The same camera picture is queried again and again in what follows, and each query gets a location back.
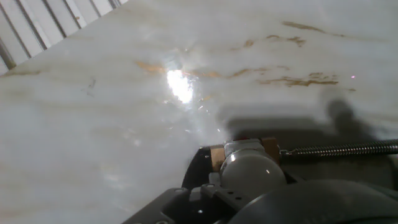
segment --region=coiled spring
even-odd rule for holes
[[[299,147],[292,151],[281,150],[281,157],[336,157],[353,155],[385,155],[398,153],[398,139],[336,146]]]

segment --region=white marble slab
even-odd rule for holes
[[[398,137],[397,10],[127,2],[0,77],[1,223],[121,223],[244,130]]]

